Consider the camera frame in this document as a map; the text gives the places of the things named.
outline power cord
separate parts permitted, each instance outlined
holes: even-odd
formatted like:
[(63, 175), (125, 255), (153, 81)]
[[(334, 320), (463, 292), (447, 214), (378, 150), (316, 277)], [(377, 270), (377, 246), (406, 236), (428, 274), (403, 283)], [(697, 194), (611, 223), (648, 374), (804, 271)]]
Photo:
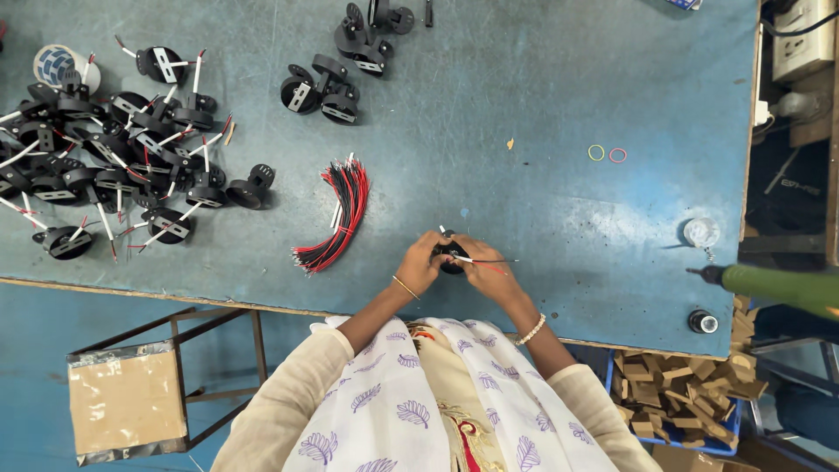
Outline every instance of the power cord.
[(818, 28), (820, 28), (821, 26), (823, 26), (825, 23), (827, 23), (828, 21), (831, 21), (832, 19), (836, 18), (837, 16), (839, 16), (839, 10), (836, 10), (835, 12), (825, 16), (824, 18), (822, 18), (820, 21), (813, 24), (812, 26), (808, 26), (807, 28), (804, 28), (804, 29), (799, 29), (798, 31), (789, 31), (789, 32), (778, 31), (777, 29), (775, 29), (775, 27), (766, 18), (761, 19), (760, 23), (763, 25), (764, 28), (766, 28), (766, 31), (769, 34), (771, 34), (773, 36), (778, 36), (779, 38), (790, 38), (792, 36), (801, 36), (803, 34), (809, 33), (810, 31), (815, 31)]

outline wire bundle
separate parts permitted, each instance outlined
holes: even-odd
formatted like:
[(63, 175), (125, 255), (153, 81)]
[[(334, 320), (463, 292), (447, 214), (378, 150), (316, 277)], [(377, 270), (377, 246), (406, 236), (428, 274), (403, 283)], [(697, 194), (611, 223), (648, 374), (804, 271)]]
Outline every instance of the wire bundle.
[(364, 165), (352, 157), (345, 164), (330, 164), (320, 177), (332, 186), (342, 213), (335, 233), (326, 241), (310, 248), (292, 248), (295, 262), (309, 275), (332, 264), (350, 243), (364, 217), (367, 194), (370, 192), (370, 180), (367, 179)]

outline workbench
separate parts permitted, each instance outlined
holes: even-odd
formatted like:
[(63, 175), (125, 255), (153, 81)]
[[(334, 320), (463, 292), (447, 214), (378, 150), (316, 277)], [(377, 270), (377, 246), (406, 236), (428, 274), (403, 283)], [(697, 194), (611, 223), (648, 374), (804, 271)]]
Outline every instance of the workbench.
[[(717, 263), (736, 260), (755, 0), (706, 2), (696, 12), (665, 0), (435, 0), (433, 28), (422, 23), (420, 0), (391, 5), (412, 8), (416, 25), (388, 37), (396, 49), (390, 72), (375, 79), (341, 58), (361, 93), (353, 127), (319, 112), (297, 116), (279, 100), (288, 64), (308, 68), (316, 53), (339, 57), (332, 32), (345, 3), (7, 5), (3, 111), (27, 97), (32, 59), (46, 44), (96, 52), (98, 97), (168, 91), (137, 73), (114, 34), (130, 50), (165, 45), (185, 60), (207, 48), (201, 93), (219, 102), (216, 119), (232, 111), (237, 124), (212, 160), (228, 180), (245, 178), (257, 163), (271, 165), (277, 178), (264, 211), (199, 209), (185, 244), (156, 244), (129, 258), (126, 245), (148, 234), (120, 238), (118, 265), (101, 225), (91, 227), (97, 240), (87, 254), (59, 262), (31, 240), (29, 222), (2, 208), (0, 276), (279, 312), (354, 313), (390, 283), (409, 245), (442, 224), (521, 260), (513, 264), (517, 279), (562, 338), (727, 356), (732, 296), (685, 273), (708, 261), (680, 232), (692, 218), (714, 218), (722, 228)], [(185, 98), (190, 86), (191, 79), (175, 95)], [(596, 162), (586, 154), (593, 144), (607, 154), (623, 148), (628, 158)], [(373, 181), (367, 214), (341, 258), (307, 277), (290, 248), (330, 233), (336, 199), (319, 173), (351, 152)], [(183, 194), (175, 197), (185, 211)], [(49, 225), (99, 219), (90, 205), (33, 205)], [(140, 213), (133, 205), (126, 224)], [(110, 221), (116, 225), (115, 216)], [(465, 278), (441, 274), (421, 298), (403, 310), (406, 319), (476, 318), (513, 330)], [(716, 333), (688, 328), (699, 307), (719, 319)]]

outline yellow rubber band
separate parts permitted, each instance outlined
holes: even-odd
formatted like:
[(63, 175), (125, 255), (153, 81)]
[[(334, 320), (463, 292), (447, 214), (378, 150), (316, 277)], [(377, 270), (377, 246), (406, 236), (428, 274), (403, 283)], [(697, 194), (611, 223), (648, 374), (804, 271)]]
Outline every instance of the yellow rubber band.
[[(591, 155), (591, 150), (594, 149), (594, 148), (600, 148), (600, 152), (603, 153), (600, 156), (600, 159), (595, 159), (594, 156)], [(599, 160), (603, 160), (604, 157), (606, 157), (606, 150), (603, 148), (603, 146), (601, 146), (599, 144), (592, 144), (591, 146), (588, 147), (588, 158), (589, 159), (594, 160), (594, 161), (599, 161)]]
[(409, 294), (413, 295), (413, 296), (414, 296), (414, 298), (416, 298), (417, 300), (419, 300), (419, 299), (420, 299), (420, 298), (417, 296), (417, 294), (413, 293), (413, 292), (411, 291), (411, 289), (409, 289), (409, 288), (408, 288), (408, 286), (406, 286), (404, 283), (402, 283), (402, 281), (401, 281), (401, 280), (399, 280), (398, 278), (396, 278), (396, 275), (394, 275), (394, 276), (393, 276), (393, 279), (394, 279), (395, 281), (399, 282), (399, 284), (400, 284), (402, 287), (404, 287), (404, 289), (405, 289), (405, 290), (407, 290)]

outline hands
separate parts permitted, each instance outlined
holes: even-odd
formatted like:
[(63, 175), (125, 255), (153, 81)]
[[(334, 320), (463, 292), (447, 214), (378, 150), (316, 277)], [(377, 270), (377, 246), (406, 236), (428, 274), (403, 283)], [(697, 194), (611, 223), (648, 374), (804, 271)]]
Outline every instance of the hands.
[[(452, 234), (454, 239), (474, 260), (503, 260), (504, 256), (483, 241), (472, 239), (465, 234)], [(518, 302), (522, 291), (510, 266), (505, 262), (493, 262), (490, 265), (503, 270), (508, 275), (499, 274), (480, 265), (474, 265), (463, 260), (454, 260), (452, 264), (459, 265), (465, 272), (469, 283), (475, 286), (484, 296), (495, 301), (501, 308), (507, 309), (512, 303)]]
[(440, 265), (451, 261), (453, 258), (446, 254), (439, 254), (429, 260), (431, 251), (437, 244), (450, 244), (451, 239), (436, 231), (429, 231), (419, 237), (419, 240), (408, 248), (402, 265), (396, 271), (396, 276), (417, 296), (428, 290), (437, 276), (440, 274)]

